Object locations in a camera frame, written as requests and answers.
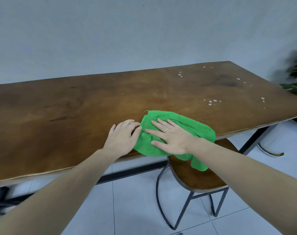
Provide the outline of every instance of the stool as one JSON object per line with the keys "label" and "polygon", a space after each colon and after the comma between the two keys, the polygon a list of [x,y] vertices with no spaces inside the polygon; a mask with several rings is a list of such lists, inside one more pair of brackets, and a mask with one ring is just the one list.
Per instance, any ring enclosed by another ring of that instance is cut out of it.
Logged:
{"label": "stool", "polygon": [[[239,152],[235,146],[226,138],[217,140],[215,144],[222,146],[224,148],[227,148],[229,150],[233,150],[235,152]],[[210,199],[210,207],[212,210],[212,213],[215,217],[218,216],[218,213],[220,211],[220,208],[222,206],[222,203],[225,200],[225,197],[227,195],[229,186],[225,184],[223,180],[220,179],[212,170],[207,169],[206,171],[199,171],[197,169],[194,169],[191,167],[190,160],[182,161],[178,158],[176,158],[174,155],[168,156],[168,164],[162,169],[160,174],[157,177],[156,182],[156,199],[157,204],[159,207],[159,210],[162,214],[162,217],[166,221],[167,225],[173,229],[176,230],[179,222],[185,213],[186,208],[188,207],[191,200],[207,196],[209,195]],[[165,172],[166,168],[170,167],[172,174],[174,175],[177,182],[184,187],[185,189],[190,191],[190,194],[182,208],[182,211],[177,219],[177,222],[175,226],[172,226],[168,219],[166,218],[164,212],[162,211],[162,208],[159,203],[158,198],[158,183],[162,176],[162,174]],[[220,202],[218,204],[217,210],[215,211],[214,205],[213,205],[213,198],[212,194],[223,191],[222,197],[220,199]]]}

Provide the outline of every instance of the white tiled floor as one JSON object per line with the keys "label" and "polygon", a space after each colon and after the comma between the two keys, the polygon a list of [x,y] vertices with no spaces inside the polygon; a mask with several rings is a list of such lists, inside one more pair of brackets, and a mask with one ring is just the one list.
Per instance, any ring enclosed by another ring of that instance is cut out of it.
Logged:
{"label": "white tiled floor", "polygon": [[[297,178],[297,123],[289,121],[282,124],[286,129],[278,143],[285,145],[284,157],[270,157],[258,148],[253,149],[248,156]],[[252,134],[253,131],[240,133],[229,140],[239,149]],[[113,164],[106,173],[156,160],[159,158],[140,158],[138,161]],[[171,230],[163,220],[156,202],[155,186],[159,172],[155,170],[95,186],[63,235],[280,234],[231,189],[218,218],[212,216],[207,196],[197,198],[190,202],[178,229]],[[41,178],[15,185],[9,197],[35,192],[53,179]],[[188,194],[189,191],[183,189],[167,170],[160,180],[159,196],[166,217],[172,224],[178,218]],[[221,193],[213,195],[216,207],[220,197]]]}

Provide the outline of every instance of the forearm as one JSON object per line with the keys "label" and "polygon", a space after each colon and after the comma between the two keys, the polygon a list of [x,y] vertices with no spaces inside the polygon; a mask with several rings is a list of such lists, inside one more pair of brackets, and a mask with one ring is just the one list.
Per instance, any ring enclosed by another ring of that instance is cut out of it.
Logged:
{"label": "forearm", "polygon": [[58,177],[0,220],[0,234],[61,234],[115,161],[103,149]]}
{"label": "forearm", "polygon": [[281,233],[297,234],[297,179],[205,139],[189,150]]}

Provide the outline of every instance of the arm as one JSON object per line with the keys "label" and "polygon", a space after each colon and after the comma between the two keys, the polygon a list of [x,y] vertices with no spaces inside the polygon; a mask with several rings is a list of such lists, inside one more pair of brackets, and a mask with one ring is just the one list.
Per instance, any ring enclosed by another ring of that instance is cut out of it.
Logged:
{"label": "arm", "polygon": [[132,150],[140,123],[112,126],[103,149],[58,177],[0,219],[0,234],[61,234],[105,170]]}
{"label": "arm", "polygon": [[171,154],[193,154],[281,233],[297,234],[297,179],[194,137],[170,120],[152,121],[152,124],[161,131],[146,131],[167,142],[152,141],[154,146]]}

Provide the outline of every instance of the metal stool leg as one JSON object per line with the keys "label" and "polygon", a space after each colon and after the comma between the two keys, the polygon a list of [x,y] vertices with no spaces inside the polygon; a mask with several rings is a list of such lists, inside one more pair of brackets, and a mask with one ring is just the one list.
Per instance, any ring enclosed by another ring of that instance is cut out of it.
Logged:
{"label": "metal stool leg", "polygon": [[176,225],[175,225],[175,226],[172,226],[172,225],[170,224],[170,222],[168,221],[168,219],[166,218],[164,212],[162,211],[162,208],[161,208],[160,203],[159,203],[159,198],[158,198],[158,184],[159,184],[159,179],[160,179],[160,177],[162,176],[162,174],[164,173],[164,171],[166,170],[167,167],[169,167],[169,164],[167,164],[167,165],[162,169],[162,171],[160,172],[160,174],[159,174],[158,177],[157,177],[157,181],[156,181],[156,199],[157,199],[158,208],[159,208],[159,210],[160,210],[160,212],[161,212],[161,214],[162,214],[162,217],[163,217],[164,220],[166,221],[167,225],[168,225],[172,230],[176,230],[177,227],[178,227],[178,225],[179,225],[179,222],[181,221],[181,218],[182,218],[183,214],[185,213],[185,210],[187,209],[187,207],[188,207],[188,205],[189,205],[189,203],[190,203],[190,201],[191,201],[191,199],[192,199],[192,197],[193,197],[193,195],[194,195],[194,192],[192,192],[192,191],[190,192],[190,194],[189,194],[189,196],[188,196],[188,198],[187,198],[187,200],[186,200],[186,202],[185,202],[185,204],[184,204],[184,206],[183,206],[183,208],[182,208],[182,211],[181,211],[181,213],[180,213],[180,215],[179,215],[179,217],[178,217],[178,219],[177,219]]}
{"label": "metal stool leg", "polygon": [[217,210],[215,211],[215,207],[213,206],[213,198],[211,197],[211,194],[209,195],[209,199],[210,199],[210,207],[211,207],[211,211],[213,212],[213,216],[214,217],[217,217],[218,216],[218,213],[220,211],[220,208],[222,206],[222,203],[224,202],[225,200],[225,197],[227,195],[227,192],[229,190],[229,187],[225,188],[224,190],[224,193],[222,194],[222,197],[220,199],[220,202],[218,204],[218,207],[217,207]]}

